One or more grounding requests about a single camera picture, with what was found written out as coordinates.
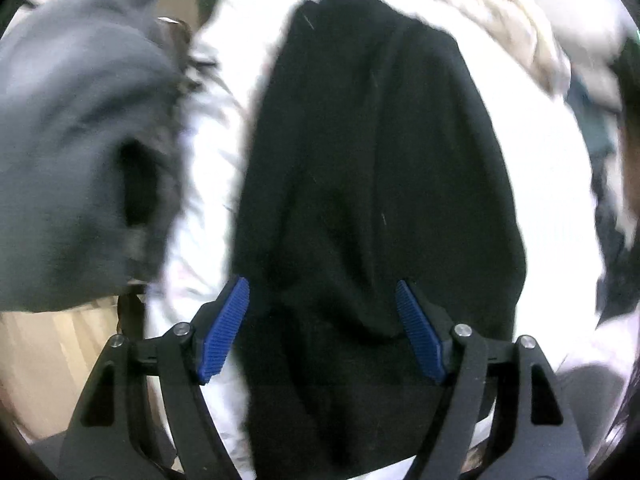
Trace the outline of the black pants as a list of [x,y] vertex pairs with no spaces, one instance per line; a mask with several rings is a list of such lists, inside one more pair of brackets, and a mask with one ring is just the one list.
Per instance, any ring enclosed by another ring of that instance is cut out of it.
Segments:
[[307,0],[262,99],[233,243],[236,351],[262,479],[346,479],[413,455],[442,388],[402,280],[509,338],[526,263],[497,136],[456,40],[380,0]]

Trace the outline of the floral white bed sheet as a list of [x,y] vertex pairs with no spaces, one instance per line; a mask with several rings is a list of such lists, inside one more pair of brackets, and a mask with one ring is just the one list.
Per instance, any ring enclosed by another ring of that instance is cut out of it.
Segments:
[[[260,107],[292,17],[305,1],[217,0],[194,38],[191,89],[180,104],[184,199],[163,269],[146,293],[145,339],[191,321],[230,278],[241,276],[232,268],[233,243]],[[511,336],[481,335],[536,339],[574,416],[589,474],[634,368],[639,315],[636,307],[599,321],[604,262],[591,164],[575,115],[566,95],[549,96],[465,15],[465,0],[380,1],[454,38],[485,105],[512,188],[526,275]],[[614,1],[533,0],[569,61],[579,30],[567,13],[596,24]],[[570,62],[570,79],[573,74]],[[239,333],[221,372],[201,392],[237,479],[261,479],[246,426],[250,392],[236,351]],[[409,479],[420,446],[404,460],[346,479]]]

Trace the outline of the dark clothes at bedside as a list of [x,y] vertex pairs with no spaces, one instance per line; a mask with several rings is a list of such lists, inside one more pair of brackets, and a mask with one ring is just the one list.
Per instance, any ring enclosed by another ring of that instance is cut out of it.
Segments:
[[614,191],[617,151],[605,112],[590,98],[577,74],[570,80],[566,104],[575,115],[591,164],[591,191],[596,198],[594,223],[604,262],[597,288],[597,312],[603,323],[637,307],[639,247],[626,241],[620,225],[622,212]]

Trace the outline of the grey clothes pile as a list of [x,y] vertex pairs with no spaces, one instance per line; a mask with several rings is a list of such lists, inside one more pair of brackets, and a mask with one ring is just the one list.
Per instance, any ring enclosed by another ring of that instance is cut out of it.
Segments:
[[1,307],[157,277],[180,209],[186,52],[156,0],[51,0],[1,40]]

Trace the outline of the cream crumpled duvet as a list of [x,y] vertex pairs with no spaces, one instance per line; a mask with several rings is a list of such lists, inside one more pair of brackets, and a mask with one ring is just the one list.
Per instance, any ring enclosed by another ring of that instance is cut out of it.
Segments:
[[463,10],[549,96],[566,95],[570,61],[533,0],[465,0]]

